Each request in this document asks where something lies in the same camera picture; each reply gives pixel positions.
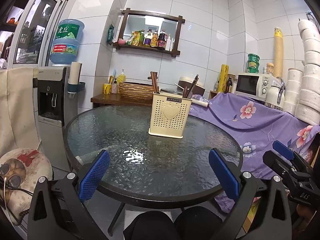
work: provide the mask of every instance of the embossed heart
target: embossed heart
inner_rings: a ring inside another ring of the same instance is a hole
[[[170,120],[170,119],[175,118],[178,115],[179,108],[176,106],[165,106],[162,109],[162,112],[163,112],[164,116]]]

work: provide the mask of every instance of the textured glass tabletop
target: textured glass tabletop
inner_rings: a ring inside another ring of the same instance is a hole
[[[209,161],[216,147],[239,164],[240,147],[217,126],[188,116],[183,139],[148,134],[151,107],[106,106],[76,117],[66,131],[68,147],[80,163],[91,162],[100,149],[110,154],[103,181],[147,196],[183,196],[219,185]]]

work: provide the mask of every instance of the purple tablecloth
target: purple tablecloth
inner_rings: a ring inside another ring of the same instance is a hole
[[[205,100],[199,95],[194,97]],[[273,141],[280,141],[308,159],[307,149],[320,131],[319,125],[313,127],[289,113],[231,93],[219,93],[209,101],[208,108],[192,104],[189,114],[229,133],[243,151],[241,171],[249,171],[261,179],[270,179],[275,174],[262,161],[263,154],[272,150]],[[234,201],[227,198],[224,192],[215,199],[224,212],[230,212],[234,205]]]

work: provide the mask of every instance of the utensil holder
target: utensil holder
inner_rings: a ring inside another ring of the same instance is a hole
[[[153,93],[151,122],[148,133],[182,138],[192,99]]]

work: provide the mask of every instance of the paper cup stack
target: paper cup stack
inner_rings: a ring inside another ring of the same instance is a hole
[[[320,34],[314,23],[309,20],[300,20],[298,28],[305,52],[305,67],[294,116],[311,125],[318,125],[320,122]]]
[[[289,68],[287,87],[285,90],[283,111],[294,115],[299,99],[303,72],[297,68]]]

